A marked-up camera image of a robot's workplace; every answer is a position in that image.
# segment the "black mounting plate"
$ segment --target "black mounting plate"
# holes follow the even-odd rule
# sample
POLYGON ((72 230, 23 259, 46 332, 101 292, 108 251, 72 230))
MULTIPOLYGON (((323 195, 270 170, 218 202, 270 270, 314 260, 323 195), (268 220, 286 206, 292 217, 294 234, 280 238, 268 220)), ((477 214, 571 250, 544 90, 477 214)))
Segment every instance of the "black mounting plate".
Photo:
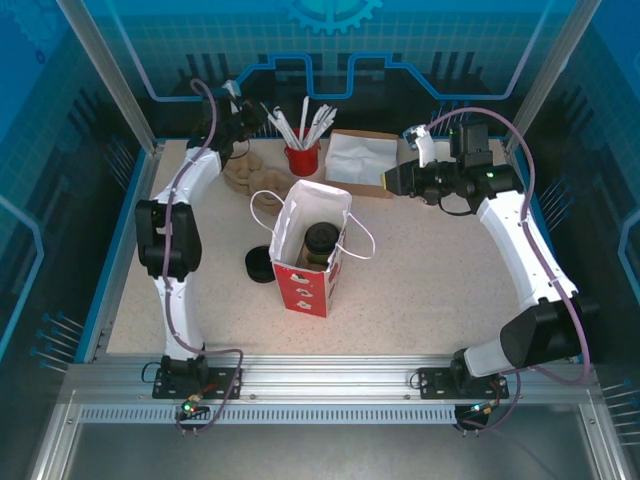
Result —
MULTIPOLYGON (((216 388, 204 394, 205 400, 222 400, 224 398, 235 368, 211 368, 206 385, 215 384, 216 388)), ((237 386, 231 391, 229 400, 240 398, 240 386, 242 385, 242 370, 238 373, 237 386)), ((189 395, 198 393, 202 389, 197 378, 179 374, 169 374, 162 368, 156 371, 156 379, 153 384, 151 396, 159 400, 186 400, 189 395)))
MULTIPOLYGON (((418 385, 420 385, 420 398, 422 400, 456 400, 477 399, 494 400, 496 391, 491 382, 498 381, 499 375, 491 375, 474 380, 474 384, 467 387, 464 395, 456 388, 450 368, 420 368, 417 371, 418 385)), ((509 398, 507 383, 500 388, 500 398, 509 398)))

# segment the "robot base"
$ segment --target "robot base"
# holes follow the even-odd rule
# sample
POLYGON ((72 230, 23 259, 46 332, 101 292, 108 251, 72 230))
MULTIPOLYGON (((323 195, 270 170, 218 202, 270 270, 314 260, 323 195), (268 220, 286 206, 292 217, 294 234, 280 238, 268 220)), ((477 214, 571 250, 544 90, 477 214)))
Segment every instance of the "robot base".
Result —
MULTIPOLYGON (((201 392, 205 387, 214 385, 206 391, 203 400, 222 400, 229 389, 235 368, 213 368, 207 366, 206 358, 172 360, 162 357, 161 367, 156 371, 156 378, 151 396, 159 400, 184 400, 190 395, 201 392)), ((230 400, 240 398, 242 370, 238 373, 236 386, 231 391, 230 400)))
POLYGON ((417 373, 422 400, 495 400, 497 393, 502 400, 509 398, 509 388, 504 377, 500 375, 476 378, 461 389, 451 368, 421 368, 417 373))

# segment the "beige toy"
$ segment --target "beige toy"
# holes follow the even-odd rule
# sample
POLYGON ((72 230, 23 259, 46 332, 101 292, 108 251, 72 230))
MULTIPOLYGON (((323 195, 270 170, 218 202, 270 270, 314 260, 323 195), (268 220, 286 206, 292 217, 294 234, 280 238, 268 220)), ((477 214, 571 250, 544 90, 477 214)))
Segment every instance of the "beige toy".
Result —
POLYGON ((224 181, 236 192, 249 195, 249 176, 265 170, 262 159, 252 152, 238 158, 230 158, 224 167, 224 181))
MULTIPOLYGON (((291 180, 277 170, 267 170, 260 157, 252 152, 238 158, 231 158, 222 171, 224 181, 242 195, 253 195, 258 190, 271 190, 283 200, 291 188, 291 180)), ((280 213, 282 204, 273 196, 260 194, 254 205, 271 215, 280 213)))
MULTIPOLYGON (((249 194, 259 190, 269 190, 281 199, 285 199, 291 188, 291 180, 277 170, 261 170, 249 175, 249 194)), ((277 215, 282 209, 282 203, 273 195, 261 193, 254 199, 254 205, 263 212, 277 215)))

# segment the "table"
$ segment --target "table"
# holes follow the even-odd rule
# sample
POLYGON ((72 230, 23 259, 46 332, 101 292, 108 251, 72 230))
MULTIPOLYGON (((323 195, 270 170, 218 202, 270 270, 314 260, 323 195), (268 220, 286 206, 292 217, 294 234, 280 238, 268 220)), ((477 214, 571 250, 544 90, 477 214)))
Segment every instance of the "table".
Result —
MULTIPOLYGON (((324 178, 321 167, 310 180, 324 178)), ((168 140, 152 197, 184 159, 186 142, 168 140)), ((284 143, 251 141, 265 164, 289 175, 284 143)), ((447 157, 448 147, 438 146, 447 157)), ((239 145, 237 153, 246 147, 239 145)), ((499 140, 491 140, 504 163, 499 140)), ((415 158, 399 142, 399 159, 415 158)), ((464 210, 447 197, 445 208, 464 210)), ((198 321, 209 349, 240 347, 248 354, 439 354, 494 338, 518 313, 515 288, 497 246, 475 216, 456 218, 409 198, 354 197, 352 211, 376 238, 373 260, 345 259, 328 318, 284 308, 275 282, 249 279, 244 256, 268 244, 270 233, 249 213, 249 197, 216 178, 194 206, 203 256, 195 273, 198 321)), ((259 218, 273 225, 275 217, 259 218)), ((354 225, 349 248, 368 252, 370 242, 354 225)), ((107 352, 162 354, 164 327, 157 291, 134 253, 107 352)))

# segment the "paper bag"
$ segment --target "paper bag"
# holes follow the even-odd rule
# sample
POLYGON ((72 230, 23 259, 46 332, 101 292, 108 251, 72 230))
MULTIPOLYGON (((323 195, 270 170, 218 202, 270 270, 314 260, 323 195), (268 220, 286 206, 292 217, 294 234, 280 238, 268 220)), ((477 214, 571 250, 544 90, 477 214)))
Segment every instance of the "paper bag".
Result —
POLYGON ((285 307, 326 317, 338 285, 343 254, 363 260, 373 258, 375 254, 373 236, 351 214, 351 194, 339 188, 299 180, 289 191, 286 200, 281 200, 282 210, 272 230, 256 218, 253 210, 253 198, 260 193, 276 195, 268 190, 256 192, 250 205, 256 222, 271 231, 269 254, 285 307), (373 250, 371 256, 356 255, 345 250, 344 236, 349 217, 369 235, 373 250), (329 257, 329 265, 323 272, 299 268, 296 261, 304 243, 304 235, 309 227, 320 222, 329 222, 340 230, 336 248, 329 257))

